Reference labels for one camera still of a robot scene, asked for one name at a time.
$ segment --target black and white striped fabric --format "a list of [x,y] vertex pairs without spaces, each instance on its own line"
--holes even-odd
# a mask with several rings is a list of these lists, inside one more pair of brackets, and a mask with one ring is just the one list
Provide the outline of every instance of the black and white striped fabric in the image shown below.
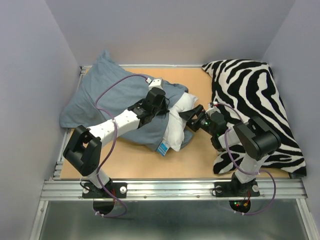
[[[281,138],[281,147],[263,164],[267,168],[277,168],[306,176],[305,158],[293,137],[288,124],[283,102],[275,85],[273,73],[265,62],[244,59],[212,61],[202,66],[212,77],[212,101],[225,103],[235,108],[246,122],[253,116],[260,116]],[[229,108],[219,105],[227,126],[240,122],[239,117]],[[245,151],[239,145],[230,148],[238,164]],[[215,174],[226,173],[234,166],[226,151],[214,161]]]

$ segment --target gray fabric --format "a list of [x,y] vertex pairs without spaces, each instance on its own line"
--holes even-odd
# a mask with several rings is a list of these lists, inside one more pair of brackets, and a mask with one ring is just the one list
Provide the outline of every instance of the gray fabric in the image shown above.
[[[60,126],[63,128],[75,128],[79,125],[89,126],[98,125],[110,119],[110,117],[95,108],[95,101],[98,96],[110,85],[118,80],[131,75],[116,64],[110,57],[107,50],[103,51],[97,58],[96,63],[84,76],[78,91],[72,97],[68,105],[60,115]],[[100,108],[109,110],[114,116],[122,113],[127,107],[133,105],[148,93],[148,84],[140,76],[130,77],[120,82],[108,91],[98,102]],[[170,100],[169,107],[172,107],[188,89],[180,84],[171,84],[164,81],[163,90],[165,96]],[[160,115],[153,118],[149,124],[122,137],[131,142],[147,145],[155,151],[165,134],[168,125],[169,115]],[[185,138],[182,143],[185,146],[191,137]]]

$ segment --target wooden board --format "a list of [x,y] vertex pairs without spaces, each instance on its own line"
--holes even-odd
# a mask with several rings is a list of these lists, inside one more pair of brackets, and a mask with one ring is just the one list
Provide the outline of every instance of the wooden board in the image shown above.
[[[127,68],[132,73],[161,77],[171,83],[187,86],[205,108],[211,101],[211,78],[201,68]],[[115,149],[102,169],[114,179],[175,179],[175,178],[229,178],[232,172],[213,174],[217,152],[211,144],[210,135],[199,130],[191,142],[179,152],[170,149],[163,157],[146,146],[118,138]],[[111,142],[101,151],[101,159],[108,154]],[[288,178],[287,172],[270,169],[277,178]],[[60,178],[80,179],[81,175],[65,160]]]

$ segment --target gray wall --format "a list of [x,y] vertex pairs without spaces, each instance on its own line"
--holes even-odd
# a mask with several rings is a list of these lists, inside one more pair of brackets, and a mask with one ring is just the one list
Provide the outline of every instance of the gray wall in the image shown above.
[[80,65],[261,59],[294,1],[46,0]]
[[320,229],[320,1],[296,0],[268,48],[293,134],[305,156],[307,203]]
[[0,7],[0,239],[29,239],[78,64],[44,0]]

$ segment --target label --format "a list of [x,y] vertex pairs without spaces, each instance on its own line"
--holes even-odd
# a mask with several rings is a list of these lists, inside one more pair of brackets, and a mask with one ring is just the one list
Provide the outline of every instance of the label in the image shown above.
[[169,148],[170,148],[169,144],[166,142],[166,140],[163,139],[160,145],[158,146],[158,148],[156,149],[156,151],[160,153],[162,156],[165,156]]

